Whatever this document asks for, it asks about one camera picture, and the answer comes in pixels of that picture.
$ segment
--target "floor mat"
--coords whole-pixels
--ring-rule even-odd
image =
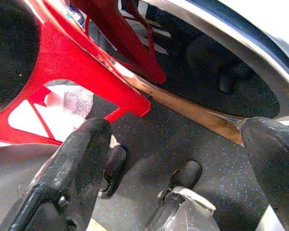
[[[120,132],[116,124],[113,127]],[[156,102],[120,142],[129,149],[126,175],[110,200],[97,201],[93,213],[107,230],[144,230],[158,193],[188,159],[204,167],[194,190],[216,206],[214,217],[222,231],[257,227],[267,201],[243,147]]]

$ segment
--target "speckled floor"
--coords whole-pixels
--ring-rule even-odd
[[[114,107],[95,97],[102,116]],[[118,141],[129,149],[126,174],[110,200],[98,200],[93,217],[109,231],[144,230],[173,171],[185,160],[204,167],[194,191],[217,208],[222,231],[255,230],[267,201],[244,148],[152,101],[144,118],[125,116],[113,124]]]

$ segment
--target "gray floor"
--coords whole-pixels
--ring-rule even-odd
[[[96,96],[94,105],[99,110],[93,109],[91,117],[115,108]],[[117,192],[110,200],[99,199],[93,213],[107,230],[144,230],[157,207],[157,194],[188,159],[204,167],[194,191],[217,207],[214,217],[220,229],[255,230],[267,201],[244,148],[154,101],[146,117],[128,115],[113,130],[129,149],[129,158]]]

